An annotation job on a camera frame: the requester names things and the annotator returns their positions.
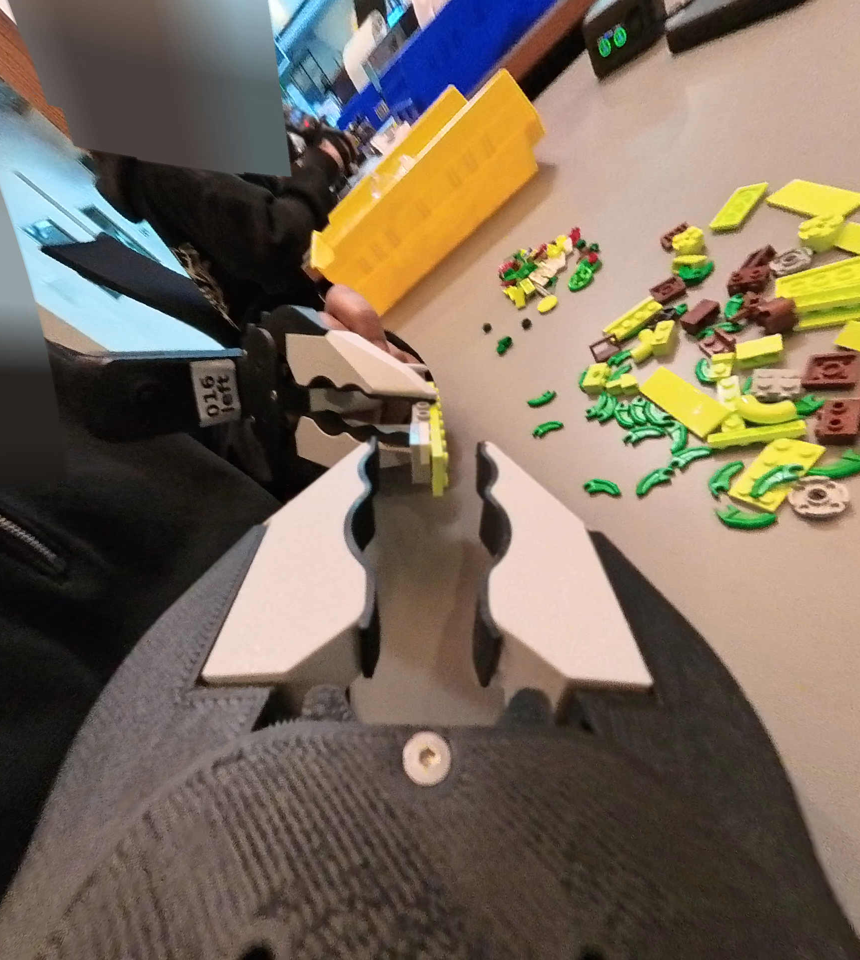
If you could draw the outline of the pile of mixed toy bricks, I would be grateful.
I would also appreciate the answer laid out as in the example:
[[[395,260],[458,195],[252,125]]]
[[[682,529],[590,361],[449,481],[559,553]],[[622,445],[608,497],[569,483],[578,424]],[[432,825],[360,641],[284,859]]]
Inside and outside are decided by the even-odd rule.
[[[604,328],[579,376],[588,421],[665,441],[634,495],[719,454],[720,522],[766,529],[784,504],[831,520],[860,475],[860,192],[804,179],[736,188],[706,227],[660,239],[670,276]]]

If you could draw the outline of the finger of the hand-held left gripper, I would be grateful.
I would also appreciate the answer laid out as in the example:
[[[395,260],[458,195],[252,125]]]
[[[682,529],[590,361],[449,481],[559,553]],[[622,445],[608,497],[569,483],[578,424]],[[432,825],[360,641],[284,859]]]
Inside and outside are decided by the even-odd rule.
[[[378,400],[436,400],[436,388],[421,373],[358,334],[288,333],[284,344],[292,379],[300,387],[355,392]]]
[[[295,451],[298,457],[313,462],[325,469],[335,466],[340,460],[370,443],[369,439],[356,439],[349,433],[330,434],[308,416],[302,416],[294,432]],[[411,450],[402,446],[376,441],[379,467],[382,470],[409,467]]]

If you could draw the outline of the blue plastic bin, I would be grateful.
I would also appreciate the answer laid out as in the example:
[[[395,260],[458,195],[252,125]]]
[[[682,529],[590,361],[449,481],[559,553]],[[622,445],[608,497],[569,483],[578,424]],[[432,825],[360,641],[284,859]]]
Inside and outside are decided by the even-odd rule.
[[[448,87],[470,97],[493,73],[527,57],[531,35],[535,57],[574,28],[587,2],[451,1],[425,27],[416,30],[376,68],[342,109],[341,129],[366,119],[374,127],[407,105],[422,113]]]

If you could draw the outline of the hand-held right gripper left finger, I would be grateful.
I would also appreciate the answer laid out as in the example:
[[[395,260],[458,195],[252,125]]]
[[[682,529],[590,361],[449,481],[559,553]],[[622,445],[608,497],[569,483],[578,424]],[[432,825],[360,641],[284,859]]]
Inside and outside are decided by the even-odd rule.
[[[200,678],[211,687],[349,687],[381,647],[375,440],[362,444],[267,522]]]

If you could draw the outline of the yellow plastic bin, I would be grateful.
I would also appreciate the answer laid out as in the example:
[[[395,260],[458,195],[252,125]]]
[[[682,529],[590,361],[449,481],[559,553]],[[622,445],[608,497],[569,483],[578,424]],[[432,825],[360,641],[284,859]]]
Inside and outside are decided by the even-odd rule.
[[[388,134],[376,137],[379,162],[403,156],[415,160],[467,104],[460,90],[449,85],[412,125],[395,130],[391,139]]]
[[[506,69],[416,157],[379,162],[314,234],[307,271],[386,313],[538,171],[545,134]]]

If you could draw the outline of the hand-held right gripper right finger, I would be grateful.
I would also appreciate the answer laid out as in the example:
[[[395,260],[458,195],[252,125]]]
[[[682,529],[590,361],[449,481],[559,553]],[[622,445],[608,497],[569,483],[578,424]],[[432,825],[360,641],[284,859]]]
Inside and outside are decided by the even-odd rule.
[[[653,678],[584,522],[494,442],[476,448],[488,556],[472,663],[504,703],[540,693],[556,716],[587,690],[647,693]]]

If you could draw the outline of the lime long studded plate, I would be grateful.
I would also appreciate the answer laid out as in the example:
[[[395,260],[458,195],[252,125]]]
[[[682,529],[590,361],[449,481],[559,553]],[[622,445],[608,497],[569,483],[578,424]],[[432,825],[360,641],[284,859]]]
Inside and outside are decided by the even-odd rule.
[[[450,482],[449,451],[441,406],[441,397],[437,388],[436,400],[429,408],[429,448],[431,454],[431,490],[434,498],[444,496]]]

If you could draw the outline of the black device green display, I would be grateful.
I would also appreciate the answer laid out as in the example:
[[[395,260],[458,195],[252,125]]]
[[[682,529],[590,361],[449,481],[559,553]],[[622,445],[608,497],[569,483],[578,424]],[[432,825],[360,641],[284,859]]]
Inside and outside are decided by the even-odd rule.
[[[596,1],[581,34],[597,79],[602,80],[647,51],[664,34],[664,1]]]

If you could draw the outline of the person's left hand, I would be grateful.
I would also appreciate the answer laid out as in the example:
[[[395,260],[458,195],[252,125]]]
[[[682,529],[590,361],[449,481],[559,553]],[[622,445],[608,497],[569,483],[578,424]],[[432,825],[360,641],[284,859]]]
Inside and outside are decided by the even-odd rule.
[[[328,329],[354,333],[403,363],[421,362],[409,351],[388,340],[379,314],[361,294],[348,286],[335,284],[328,289],[320,319]]]

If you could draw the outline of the black flat bar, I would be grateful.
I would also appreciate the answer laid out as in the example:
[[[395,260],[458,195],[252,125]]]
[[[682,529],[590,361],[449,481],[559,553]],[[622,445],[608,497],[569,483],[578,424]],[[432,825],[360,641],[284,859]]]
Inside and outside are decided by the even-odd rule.
[[[668,14],[664,35],[674,55],[792,10],[802,1],[692,1]]]

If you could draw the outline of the heap of small brick parts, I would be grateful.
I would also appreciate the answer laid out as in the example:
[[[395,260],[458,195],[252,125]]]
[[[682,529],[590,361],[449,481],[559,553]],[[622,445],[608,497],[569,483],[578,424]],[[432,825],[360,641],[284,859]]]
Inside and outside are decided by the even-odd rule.
[[[543,297],[558,298],[558,287],[568,290],[568,278],[583,258],[599,259],[603,269],[599,244],[588,241],[578,226],[547,243],[521,247],[497,268],[501,291],[518,311],[537,307]]]

